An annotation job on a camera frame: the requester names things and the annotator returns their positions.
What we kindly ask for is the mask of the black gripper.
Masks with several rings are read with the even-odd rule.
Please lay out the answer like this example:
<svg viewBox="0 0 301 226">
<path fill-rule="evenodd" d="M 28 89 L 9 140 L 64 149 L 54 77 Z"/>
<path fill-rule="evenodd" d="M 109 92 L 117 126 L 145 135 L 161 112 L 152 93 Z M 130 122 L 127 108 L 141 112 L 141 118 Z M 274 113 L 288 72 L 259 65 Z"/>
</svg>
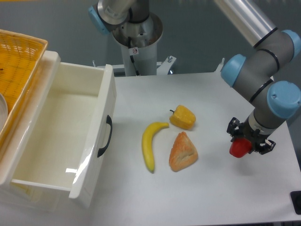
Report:
<svg viewBox="0 0 301 226">
<path fill-rule="evenodd" d="M 252 150 L 249 153 L 257 152 L 261 155 L 271 152 L 276 143 L 272 140 L 267 140 L 268 135 L 260 134 L 260 130 L 253 130 L 248 122 L 240 123 L 240 121 L 233 117 L 228 123 L 227 133 L 231 136 L 231 142 L 236 138 L 244 137 L 252 143 Z"/>
</svg>

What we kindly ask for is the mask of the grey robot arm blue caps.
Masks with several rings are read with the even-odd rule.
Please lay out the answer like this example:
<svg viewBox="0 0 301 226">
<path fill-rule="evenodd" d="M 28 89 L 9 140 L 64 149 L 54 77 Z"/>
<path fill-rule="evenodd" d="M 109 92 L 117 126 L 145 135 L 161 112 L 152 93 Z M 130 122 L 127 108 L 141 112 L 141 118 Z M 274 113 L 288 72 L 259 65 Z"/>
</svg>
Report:
<svg viewBox="0 0 301 226">
<path fill-rule="evenodd" d="M 256 50 L 250 58 L 238 54 L 220 64 L 223 80 L 254 106 L 245 122 L 229 122 L 230 154 L 266 154 L 275 147 L 269 136 L 300 107 L 300 89 L 272 77 L 300 53 L 301 39 L 293 31 L 279 31 L 251 0 L 218 0 L 216 5 Z M 127 76 L 168 73 L 168 64 L 157 66 L 163 25 L 147 0 L 100 0 L 88 13 L 97 30 L 112 33 L 121 46 Z"/>
</svg>

